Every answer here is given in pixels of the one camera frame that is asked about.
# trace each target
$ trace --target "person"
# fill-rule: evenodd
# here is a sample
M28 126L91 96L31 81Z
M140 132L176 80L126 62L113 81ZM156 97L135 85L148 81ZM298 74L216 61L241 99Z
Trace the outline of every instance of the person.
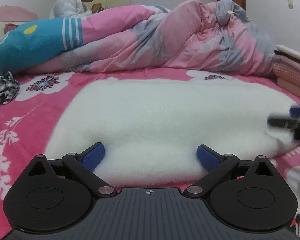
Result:
M50 19L53 18L86 18L92 14L103 11L102 4L94 4L89 10L84 4L93 0L57 0L50 12Z

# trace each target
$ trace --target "woman's hand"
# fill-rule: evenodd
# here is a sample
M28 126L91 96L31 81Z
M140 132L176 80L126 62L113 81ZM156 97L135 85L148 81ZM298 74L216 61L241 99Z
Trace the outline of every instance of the woman's hand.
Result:
M103 7L101 3L94 4L91 8L92 13L97 13L103 11Z

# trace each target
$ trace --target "plaid shirt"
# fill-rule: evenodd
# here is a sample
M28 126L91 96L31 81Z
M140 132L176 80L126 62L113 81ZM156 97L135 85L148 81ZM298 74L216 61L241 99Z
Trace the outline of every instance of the plaid shirt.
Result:
M19 92L19 83L13 79L10 71L0 76L0 105L9 103Z

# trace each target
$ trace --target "headboard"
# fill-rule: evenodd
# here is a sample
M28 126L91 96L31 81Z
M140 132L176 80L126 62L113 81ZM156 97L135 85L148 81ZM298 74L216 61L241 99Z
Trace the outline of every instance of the headboard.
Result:
M17 6L0 7L0 38L4 35L4 28L7 23L21 25L25 22L38 20L37 14Z

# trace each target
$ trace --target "gray ribbed plate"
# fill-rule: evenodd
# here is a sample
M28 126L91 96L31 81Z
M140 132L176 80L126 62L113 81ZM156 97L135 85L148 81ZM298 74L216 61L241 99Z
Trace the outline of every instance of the gray ribbed plate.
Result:
M249 234L215 219L202 200L183 197L177 188L124 188L97 201L85 220L51 235L13 231L5 240L297 240L287 229Z

